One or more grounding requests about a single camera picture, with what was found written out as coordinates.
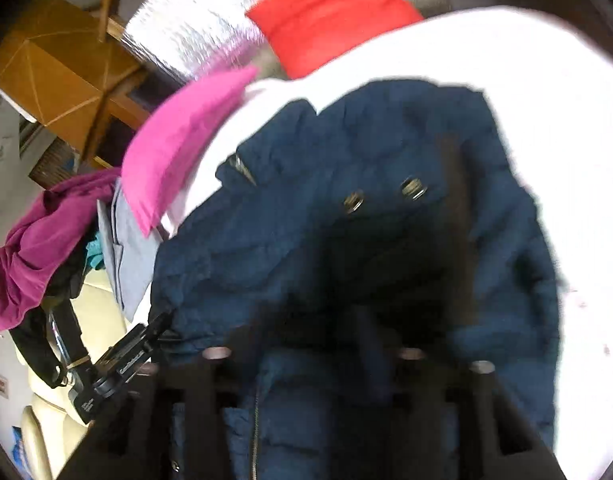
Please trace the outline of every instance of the magenta garment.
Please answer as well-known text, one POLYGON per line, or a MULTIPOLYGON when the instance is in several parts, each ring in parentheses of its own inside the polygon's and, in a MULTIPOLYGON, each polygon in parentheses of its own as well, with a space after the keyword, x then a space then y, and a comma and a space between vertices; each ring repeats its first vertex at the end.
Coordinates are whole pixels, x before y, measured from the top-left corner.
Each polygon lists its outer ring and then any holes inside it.
POLYGON ((144 236, 160 223, 213 134, 240 104, 254 66, 203 76, 169 97, 122 162, 122 189, 144 236))
POLYGON ((42 301, 56 269, 113 197, 120 170, 70 178, 44 191, 0 247, 0 332, 18 326, 42 301))

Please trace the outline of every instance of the red cushion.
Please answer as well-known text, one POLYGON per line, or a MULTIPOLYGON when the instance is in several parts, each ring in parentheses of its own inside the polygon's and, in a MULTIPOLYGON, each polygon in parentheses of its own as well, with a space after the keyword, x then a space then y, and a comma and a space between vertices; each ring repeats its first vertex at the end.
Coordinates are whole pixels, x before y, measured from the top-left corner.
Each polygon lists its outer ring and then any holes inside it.
POLYGON ((304 77, 366 40, 422 20, 406 0, 262 0, 246 15, 290 78, 304 77))

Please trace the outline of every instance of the blue jacket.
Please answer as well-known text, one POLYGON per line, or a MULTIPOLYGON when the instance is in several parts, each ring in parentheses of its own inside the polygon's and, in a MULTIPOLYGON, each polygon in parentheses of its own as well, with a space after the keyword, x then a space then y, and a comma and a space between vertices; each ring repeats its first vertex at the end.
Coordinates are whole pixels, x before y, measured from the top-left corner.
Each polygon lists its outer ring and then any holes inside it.
POLYGON ((292 102, 218 177, 222 188, 158 251, 151 316, 174 310, 173 360, 224 344, 260 305, 301 327, 279 337, 255 391, 224 413, 238 479, 252 468, 260 480, 380 476, 371 457, 384 413, 350 399, 356 362, 330 351, 349 304, 368 306, 406 346, 493 362, 552 445, 555 272, 481 94, 391 80, 320 114, 292 102), (452 212, 438 140, 447 136, 470 211, 472 324, 442 311, 452 212))

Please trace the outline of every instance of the gray cloth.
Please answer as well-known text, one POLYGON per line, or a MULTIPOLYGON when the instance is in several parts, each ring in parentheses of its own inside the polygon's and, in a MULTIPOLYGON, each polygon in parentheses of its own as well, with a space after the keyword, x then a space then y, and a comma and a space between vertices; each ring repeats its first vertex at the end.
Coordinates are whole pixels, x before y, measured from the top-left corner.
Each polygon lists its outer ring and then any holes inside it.
POLYGON ((155 254, 162 238, 156 230, 144 238, 126 202, 120 179, 110 206, 98 200, 98 222, 113 296, 126 319, 133 321, 146 287, 153 279, 155 254))

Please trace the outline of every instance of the white wall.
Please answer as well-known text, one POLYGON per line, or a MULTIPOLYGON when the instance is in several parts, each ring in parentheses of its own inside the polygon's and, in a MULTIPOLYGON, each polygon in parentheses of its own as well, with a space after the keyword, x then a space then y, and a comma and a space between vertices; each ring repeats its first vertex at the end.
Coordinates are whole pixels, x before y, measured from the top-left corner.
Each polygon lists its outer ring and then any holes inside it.
MULTIPOLYGON (((19 115, 6 102, 0 102, 0 145, 6 137, 9 149, 0 160, 0 244, 7 232, 29 208, 42 188, 28 178, 33 161, 20 161, 18 156, 19 115)), ((27 370, 16 358, 8 333, 0 337, 0 375, 9 381, 9 398, 0 396, 0 442, 7 452, 13 448, 11 426, 20 425, 20 415, 29 404, 31 391, 27 370)))

